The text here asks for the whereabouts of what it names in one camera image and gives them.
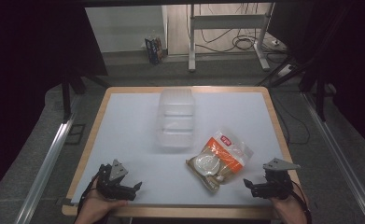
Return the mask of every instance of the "red label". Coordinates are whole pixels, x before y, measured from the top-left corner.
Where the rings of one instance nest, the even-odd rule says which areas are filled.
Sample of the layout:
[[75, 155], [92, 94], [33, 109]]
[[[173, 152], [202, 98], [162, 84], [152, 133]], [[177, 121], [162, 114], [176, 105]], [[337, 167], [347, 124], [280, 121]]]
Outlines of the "red label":
[[220, 140], [226, 145], [226, 146], [230, 146], [231, 144], [232, 144], [232, 141], [231, 140], [229, 140], [229, 138], [228, 137], [226, 137], [225, 135], [222, 135], [221, 137], [220, 137]]

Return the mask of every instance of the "white wall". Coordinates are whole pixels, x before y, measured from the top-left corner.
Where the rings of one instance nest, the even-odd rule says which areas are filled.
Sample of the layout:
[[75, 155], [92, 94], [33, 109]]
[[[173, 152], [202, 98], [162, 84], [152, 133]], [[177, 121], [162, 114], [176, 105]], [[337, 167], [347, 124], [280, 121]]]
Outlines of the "white wall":
[[142, 50], [145, 37], [152, 32], [166, 46], [166, 31], [161, 6], [153, 7], [87, 7], [91, 28], [101, 52]]

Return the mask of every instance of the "gray carpet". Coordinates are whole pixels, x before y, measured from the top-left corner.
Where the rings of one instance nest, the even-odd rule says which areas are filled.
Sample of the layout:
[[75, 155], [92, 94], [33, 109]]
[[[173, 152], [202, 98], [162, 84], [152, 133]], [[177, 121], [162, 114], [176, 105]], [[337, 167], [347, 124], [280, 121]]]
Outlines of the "gray carpet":
[[[253, 86], [267, 75], [252, 55], [235, 60], [215, 58], [198, 59], [195, 73], [188, 72], [186, 60], [169, 59], [169, 62], [156, 66], [148, 63], [108, 64], [109, 77], [101, 78], [113, 86]], [[365, 223], [365, 216], [297, 91], [298, 81], [296, 77], [272, 89], [272, 96], [292, 159], [302, 166], [298, 175], [310, 199], [313, 223]], [[62, 214], [61, 204], [105, 93], [103, 87], [92, 81], [84, 79], [84, 82], [87, 92], [74, 123], [77, 129], [83, 125], [84, 132], [81, 139], [76, 135], [67, 138], [69, 144], [63, 146], [31, 223], [73, 223], [74, 217]], [[365, 141], [338, 112], [331, 98], [325, 102], [325, 113], [328, 125], [365, 186]], [[0, 223], [15, 220], [62, 118], [61, 88], [58, 86], [48, 91], [39, 122], [0, 183]]]

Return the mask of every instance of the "black curtain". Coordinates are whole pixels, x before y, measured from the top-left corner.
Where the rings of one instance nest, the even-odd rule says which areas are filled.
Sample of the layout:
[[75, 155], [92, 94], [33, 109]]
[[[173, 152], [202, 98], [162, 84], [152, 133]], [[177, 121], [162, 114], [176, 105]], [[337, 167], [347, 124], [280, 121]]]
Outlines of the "black curtain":
[[35, 127], [46, 92], [64, 76], [81, 76], [77, 68], [106, 75], [83, 7], [0, 1], [0, 180]]

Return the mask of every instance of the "human hand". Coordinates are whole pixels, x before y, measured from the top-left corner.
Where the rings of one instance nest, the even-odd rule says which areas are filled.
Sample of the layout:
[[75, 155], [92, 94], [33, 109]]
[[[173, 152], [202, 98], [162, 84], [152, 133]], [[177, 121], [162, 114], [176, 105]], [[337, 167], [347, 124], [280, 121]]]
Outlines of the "human hand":
[[106, 216], [111, 210], [127, 205], [127, 201], [109, 201], [97, 189], [97, 179], [87, 194], [75, 224], [92, 224]]
[[[300, 190], [297, 184], [293, 185], [293, 191], [301, 197], [301, 199], [308, 204], [307, 197]], [[289, 195], [286, 199], [280, 200], [277, 198], [270, 198], [273, 203], [274, 209], [286, 224], [307, 224], [307, 217], [304, 213], [299, 202], [292, 196]]]

